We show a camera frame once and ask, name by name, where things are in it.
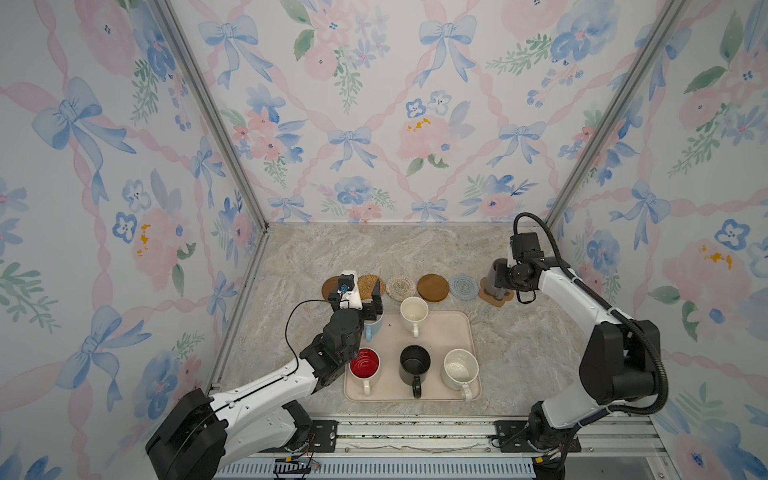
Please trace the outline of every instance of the cup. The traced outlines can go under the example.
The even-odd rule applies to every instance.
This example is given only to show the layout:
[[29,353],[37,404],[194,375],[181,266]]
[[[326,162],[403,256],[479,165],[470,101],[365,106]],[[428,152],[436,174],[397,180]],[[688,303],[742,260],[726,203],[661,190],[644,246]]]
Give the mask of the cup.
[[366,322],[366,342],[370,342],[374,335],[382,329],[384,317],[382,316],[375,322]]
[[469,384],[478,378],[480,367],[478,360],[464,349],[454,349],[448,352],[442,362],[442,381],[451,389],[462,393],[465,402],[472,400]]
[[360,349],[357,358],[347,365],[352,377],[362,385],[362,391],[366,396],[371,396],[371,388],[379,380],[380,364],[379,354],[375,350]]
[[413,389],[413,398],[422,398],[422,382],[432,363],[429,352],[422,346],[407,346],[400,353],[400,379]]
[[400,303],[400,323],[406,330],[413,332],[413,338],[419,337],[419,324],[427,317],[427,313],[427,302],[417,296],[409,296]]

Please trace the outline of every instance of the wall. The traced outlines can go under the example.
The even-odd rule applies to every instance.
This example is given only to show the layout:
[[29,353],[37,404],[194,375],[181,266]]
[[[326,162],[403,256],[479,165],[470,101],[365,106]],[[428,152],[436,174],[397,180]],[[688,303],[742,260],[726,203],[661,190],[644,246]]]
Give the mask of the wall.
[[262,210],[298,222],[544,213],[663,4],[171,3]]
[[0,11],[0,478],[148,478],[255,229],[143,2]]
[[768,478],[766,15],[691,3],[560,223],[582,278],[660,328],[686,480]]

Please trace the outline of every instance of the brown wooden coaster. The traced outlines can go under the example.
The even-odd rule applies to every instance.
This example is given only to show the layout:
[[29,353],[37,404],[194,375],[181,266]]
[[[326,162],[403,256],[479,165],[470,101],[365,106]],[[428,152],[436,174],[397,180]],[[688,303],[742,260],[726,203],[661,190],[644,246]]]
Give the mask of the brown wooden coaster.
[[507,303],[509,300],[512,300],[515,298],[515,295],[512,292],[507,292],[504,295],[504,298],[499,300],[490,293],[485,291],[485,280],[486,277],[482,277],[480,279],[480,293],[478,296],[485,300],[486,302],[490,303],[493,306],[504,306],[505,303]]
[[378,278],[376,275],[363,275],[357,280],[357,290],[360,292],[361,300],[368,300],[372,298],[373,287],[376,286],[376,281],[382,282],[382,295],[386,292],[386,286],[384,280]]
[[421,277],[416,289],[424,300],[432,303],[442,302],[451,291],[448,280],[434,273]]
[[332,291],[339,289],[339,276],[332,276],[323,284],[323,298],[328,300]]

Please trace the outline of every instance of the tray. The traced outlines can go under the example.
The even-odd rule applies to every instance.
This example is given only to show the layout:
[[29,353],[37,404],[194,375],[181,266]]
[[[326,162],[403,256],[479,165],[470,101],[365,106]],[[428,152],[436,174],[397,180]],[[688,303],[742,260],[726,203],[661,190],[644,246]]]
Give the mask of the tray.
[[[429,312],[419,325],[419,338],[400,324],[400,312],[384,312],[381,330],[370,342],[362,338],[360,348],[371,348],[379,354],[381,374],[379,381],[371,388],[371,396],[365,396],[362,383],[358,383],[349,372],[344,372],[344,395],[353,402],[462,402],[462,393],[445,386],[440,371],[445,355],[453,349],[464,349],[475,355],[469,319],[461,312]],[[420,345],[427,349],[432,361],[426,379],[422,382],[422,398],[413,398],[410,385],[399,375],[400,352],[408,345]],[[482,392],[480,375],[470,384],[472,399]]]

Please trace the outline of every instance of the wicker coaster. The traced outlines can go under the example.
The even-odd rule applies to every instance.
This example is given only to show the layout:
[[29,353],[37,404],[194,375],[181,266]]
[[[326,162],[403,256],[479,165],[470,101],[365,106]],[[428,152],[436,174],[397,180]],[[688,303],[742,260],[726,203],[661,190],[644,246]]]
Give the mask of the wicker coaster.
[[480,293],[478,281],[466,273],[457,273],[448,281],[451,294],[459,300],[472,300]]
[[323,284],[323,298],[328,300],[328,295],[339,288],[339,277],[332,276]]
[[421,277],[416,288],[424,300],[433,303],[445,300],[450,291],[448,280],[434,273]]
[[505,303],[507,303],[509,300],[512,300],[515,298],[515,295],[512,292],[507,292],[504,295],[504,298],[501,300],[497,300],[493,295],[485,291],[485,277],[482,277],[480,279],[480,298],[485,300],[486,302],[490,303],[493,306],[504,306]]
[[405,275],[391,276],[386,281],[386,292],[394,300],[402,302],[409,296],[416,295],[416,284]]
[[384,280],[378,278],[376,275],[363,275],[357,280],[357,290],[360,291],[361,300],[372,298],[371,293],[373,293],[373,287],[376,286],[377,280],[381,280],[382,293],[385,293],[386,287],[384,285]]

